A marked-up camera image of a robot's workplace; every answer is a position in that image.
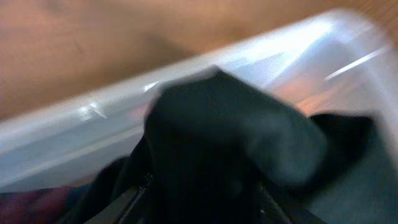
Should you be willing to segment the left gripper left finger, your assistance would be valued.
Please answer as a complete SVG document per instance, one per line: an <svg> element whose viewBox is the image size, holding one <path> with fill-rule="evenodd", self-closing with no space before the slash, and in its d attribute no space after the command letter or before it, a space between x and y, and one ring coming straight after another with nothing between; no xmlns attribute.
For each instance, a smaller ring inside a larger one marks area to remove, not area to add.
<svg viewBox="0 0 398 224"><path fill-rule="evenodd" d="M147 174L143 183L131 187L85 224L145 224L152 197L152 175Z"/></svg>

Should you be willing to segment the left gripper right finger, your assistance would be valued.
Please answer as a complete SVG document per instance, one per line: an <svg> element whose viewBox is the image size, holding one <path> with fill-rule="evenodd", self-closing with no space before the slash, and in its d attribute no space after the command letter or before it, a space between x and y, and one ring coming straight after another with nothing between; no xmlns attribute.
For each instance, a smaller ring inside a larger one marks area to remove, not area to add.
<svg viewBox="0 0 398 224"><path fill-rule="evenodd" d="M278 202L263 183L257 184L254 194L254 223L260 224L326 224L308 210Z"/></svg>

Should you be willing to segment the red navy plaid shirt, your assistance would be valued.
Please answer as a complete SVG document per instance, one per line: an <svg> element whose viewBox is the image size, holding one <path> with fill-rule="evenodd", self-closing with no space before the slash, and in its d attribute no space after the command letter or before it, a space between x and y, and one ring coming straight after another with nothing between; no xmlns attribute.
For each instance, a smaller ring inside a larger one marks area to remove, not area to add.
<svg viewBox="0 0 398 224"><path fill-rule="evenodd" d="M76 205L89 185L1 194L1 224L56 223Z"/></svg>

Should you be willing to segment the large black garment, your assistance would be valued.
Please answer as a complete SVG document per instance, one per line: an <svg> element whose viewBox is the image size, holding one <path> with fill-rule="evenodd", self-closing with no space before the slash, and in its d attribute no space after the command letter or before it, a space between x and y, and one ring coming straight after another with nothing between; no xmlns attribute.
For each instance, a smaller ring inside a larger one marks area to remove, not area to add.
<svg viewBox="0 0 398 224"><path fill-rule="evenodd" d="M256 185L326 223L396 223L397 172L373 119L306 117L238 85L252 106L222 102L241 122L214 134L173 124L156 104L129 157L99 173L63 219L85 223L152 175L149 223L254 223Z"/></svg>

